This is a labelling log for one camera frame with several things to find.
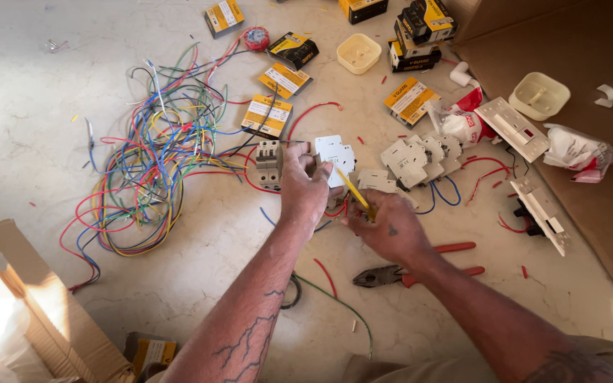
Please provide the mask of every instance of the black electrical tape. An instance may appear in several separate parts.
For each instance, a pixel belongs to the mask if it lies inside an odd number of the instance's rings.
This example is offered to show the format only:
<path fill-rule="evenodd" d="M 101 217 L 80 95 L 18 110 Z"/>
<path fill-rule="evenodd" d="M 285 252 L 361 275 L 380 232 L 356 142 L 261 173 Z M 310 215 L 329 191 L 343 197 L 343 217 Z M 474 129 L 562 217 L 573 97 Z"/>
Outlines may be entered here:
<path fill-rule="evenodd" d="M 292 302 L 281 304 L 281 310 L 287 310 L 292 307 L 295 307 L 297 302 L 300 301 L 300 298 L 302 298 L 302 284 L 297 280 L 297 277 L 295 277 L 294 274 L 290 274 L 290 280 L 288 281 L 288 284 L 290 284 L 290 282 L 295 284 L 295 287 L 297 288 L 297 294 L 295 295 L 295 300 L 293 300 Z"/>

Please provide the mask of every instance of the tattoo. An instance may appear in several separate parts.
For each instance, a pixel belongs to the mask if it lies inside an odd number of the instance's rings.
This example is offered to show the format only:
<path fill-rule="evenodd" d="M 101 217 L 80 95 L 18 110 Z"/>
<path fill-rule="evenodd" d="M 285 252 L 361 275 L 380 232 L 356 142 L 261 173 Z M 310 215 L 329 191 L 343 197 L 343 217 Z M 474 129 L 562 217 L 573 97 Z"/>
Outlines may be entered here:
<path fill-rule="evenodd" d="M 548 362 L 530 373 L 524 383 L 595 382 L 598 375 L 613 378 L 613 368 L 595 355 L 579 350 L 554 351 L 548 355 Z"/>
<path fill-rule="evenodd" d="M 271 292 L 267 292 L 266 294 L 264 294 L 264 296 L 285 296 L 285 291 L 277 291 L 277 290 L 273 290 Z M 221 369 L 224 370 L 226 369 L 226 366 L 229 365 L 229 362 L 231 361 L 231 358 L 234 355 L 234 352 L 242 345 L 244 344 L 244 353 L 243 353 L 243 358 L 241 359 L 242 362 L 245 362 L 245 359 L 247 358 L 247 356 L 250 353 L 250 341 L 252 339 L 252 335 L 255 334 L 255 331 L 262 333 L 263 330 L 266 329 L 266 336 L 264 337 L 264 341 L 262 342 L 262 347 L 260 350 L 260 354 L 259 357 L 257 357 L 257 359 L 255 361 L 251 361 L 250 363 L 248 363 L 247 365 L 245 365 L 240 372 L 238 372 L 238 375 L 235 378 L 226 378 L 223 383 L 232 383 L 232 382 L 239 382 L 240 379 L 243 377 L 243 375 L 250 370 L 252 367 L 260 367 L 261 366 L 261 360 L 263 359 L 266 350 L 268 348 L 268 345 L 270 343 L 271 340 L 271 334 L 273 333 L 273 327 L 276 325 L 276 321 L 278 319 L 278 313 L 274 313 L 271 316 L 268 317 L 257 317 L 255 318 L 254 323 L 252 323 L 252 326 L 245 328 L 245 331 L 243 331 L 243 334 L 241 335 L 240 338 L 238 338 L 238 343 L 234 344 L 234 345 L 227 345 L 225 347 L 222 347 L 220 350 L 218 350 L 215 353 L 212 353 L 213 355 L 226 355 L 226 358 L 224 359 L 224 362 L 221 366 Z M 260 369 L 257 368 L 256 374 L 255 374 L 255 379 L 257 380 L 259 377 L 259 371 Z"/>

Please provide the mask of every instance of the plastic bag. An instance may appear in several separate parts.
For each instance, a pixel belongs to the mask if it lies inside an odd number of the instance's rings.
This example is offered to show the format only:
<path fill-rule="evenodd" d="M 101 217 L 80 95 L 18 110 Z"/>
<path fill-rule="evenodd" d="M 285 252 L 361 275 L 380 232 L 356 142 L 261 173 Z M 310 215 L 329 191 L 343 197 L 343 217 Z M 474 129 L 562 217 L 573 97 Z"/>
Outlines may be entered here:
<path fill-rule="evenodd" d="M 482 137 L 496 136 L 496 132 L 474 112 L 481 100 L 483 100 L 481 88 L 477 88 L 454 105 L 447 107 L 446 101 L 438 100 L 426 101 L 424 107 L 437 133 L 453 135 L 463 148 L 469 148 L 479 143 Z"/>
<path fill-rule="evenodd" d="M 612 145 L 570 127 L 545 123 L 549 128 L 550 150 L 543 154 L 543 162 L 569 170 L 580 170 L 571 180 L 599 183 L 613 163 Z"/>
<path fill-rule="evenodd" d="M 54 379 L 32 349 L 25 333 L 28 308 L 13 296 L 0 298 L 0 383 L 70 383 L 79 378 Z"/>

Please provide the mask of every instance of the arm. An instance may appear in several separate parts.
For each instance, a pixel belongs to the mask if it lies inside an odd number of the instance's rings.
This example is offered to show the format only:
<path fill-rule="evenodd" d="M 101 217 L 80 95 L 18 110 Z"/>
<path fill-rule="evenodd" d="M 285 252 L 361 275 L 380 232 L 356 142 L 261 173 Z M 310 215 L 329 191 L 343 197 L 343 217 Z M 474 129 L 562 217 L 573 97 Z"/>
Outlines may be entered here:
<path fill-rule="evenodd" d="M 304 169 L 314 159 L 305 155 L 308 151 L 303 143 L 285 152 L 276 229 L 196 329 L 162 383 L 257 380 L 297 255 L 328 202 L 332 164 L 309 178 Z"/>
<path fill-rule="evenodd" d="M 342 223 L 380 256 L 415 275 L 446 306 L 502 382 L 613 382 L 612 367 L 444 260 L 403 198 L 375 190 L 362 194 L 377 209 L 376 222 L 348 217 Z"/>

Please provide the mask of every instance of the yellow pencil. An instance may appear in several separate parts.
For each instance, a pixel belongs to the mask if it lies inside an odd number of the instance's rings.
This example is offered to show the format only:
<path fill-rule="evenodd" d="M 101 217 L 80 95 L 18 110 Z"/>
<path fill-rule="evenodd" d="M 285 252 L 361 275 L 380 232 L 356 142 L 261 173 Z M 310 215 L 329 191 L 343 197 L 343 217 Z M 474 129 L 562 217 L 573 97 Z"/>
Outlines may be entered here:
<path fill-rule="evenodd" d="M 356 196 L 356 198 L 359 201 L 361 201 L 361 205 L 363 205 L 363 207 L 366 208 L 366 211 L 368 212 L 368 218 L 370 218 L 370 221 L 375 222 L 376 211 L 370 208 L 370 205 L 368 205 L 368 202 L 366 202 L 365 198 L 363 198 L 361 193 L 358 192 L 358 190 L 354 187 L 353 183 L 347 178 L 347 176 L 345 176 L 345 174 L 342 173 L 342 170 L 340 170 L 340 168 L 337 168 L 336 170 L 337 170 L 337 174 L 339 174 L 340 177 L 342 177 L 342 179 L 345 181 L 345 183 L 349 187 L 349 190 L 351 190 L 353 195 Z"/>

